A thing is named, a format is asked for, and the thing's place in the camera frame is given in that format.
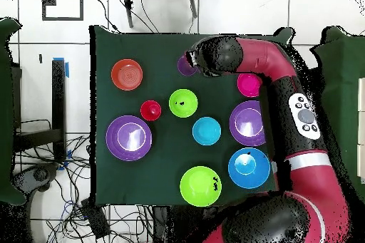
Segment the control panel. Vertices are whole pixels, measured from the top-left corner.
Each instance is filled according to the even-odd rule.
[[[294,93],[289,98],[289,107],[298,132],[306,138],[318,139],[321,134],[306,96],[301,93]]]

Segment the bowl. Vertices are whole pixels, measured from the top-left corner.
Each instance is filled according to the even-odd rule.
[[[130,59],[118,61],[111,70],[111,79],[118,88],[125,91],[136,89],[143,77],[142,68]]]
[[[145,120],[157,120],[161,115],[161,106],[155,100],[147,100],[141,105],[140,114]]]
[[[256,147],[265,143],[261,110],[257,100],[240,103],[230,116],[230,131],[242,145]]]
[[[180,193],[182,198],[195,207],[208,207],[220,196],[222,183],[218,174],[204,166],[192,167],[182,176]]]
[[[188,118],[197,110],[197,97],[188,89],[178,89],[171,94],[168,105],[173,115]]]
[[[192,67],[186,59],[186,55],[184,54],[178,60],[178,70],[184,76],[192,76],[197,72],[197,67]]]
[[[214,118],[199,118],[192,127],[192,136],[201,145],[214,145],[220,133],[220,124]]]
[[[152,133],[147,124],[132,115],[116,118],[106,131],[106,145],[118,159],[139,160],[152,145]]]
[[[262,80],[255,74],[241,73],[237,79],[238,90],[248,98],[254,98],[259,95],[259,87]]]
[[[228,162],[228,174],[232,181],[244,189],[263,185],[270,173],[267,156],[256,148],[238,150]]]

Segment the blue bowl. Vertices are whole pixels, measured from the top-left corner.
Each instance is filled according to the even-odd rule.
[[[267,156],[255,148],[238,150],[228,162],[228,173],[232,181],[244,189],[255,189],[263,185],[270,174]]]
[[[209,117],[199,118],[192,127],[192,136],[201,145],[214,145],[220,139],[220,124]]]

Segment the button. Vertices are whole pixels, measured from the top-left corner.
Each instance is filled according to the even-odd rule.
[[[298,119],[303,123],[313,123],[315,117],[312,111],[303,109],[298,112]]]

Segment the purple bowl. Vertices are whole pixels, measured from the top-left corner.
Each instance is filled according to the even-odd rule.
[[[230,116],[230,131],[237,142],[254,147],[265,143],[261,110],[257,100],[240,103]]]
[[[178,70],[184,76],[192,76],[195,72],[197,72],[196,67],[192,67],[191,65],[189,65],[185,57],[185,54],[181,58],[179,58]]]
[[[138,160],[151,148],[152,133],[140,118],[131,115],[120,116],[108,127],[106,145],[120,160]]]

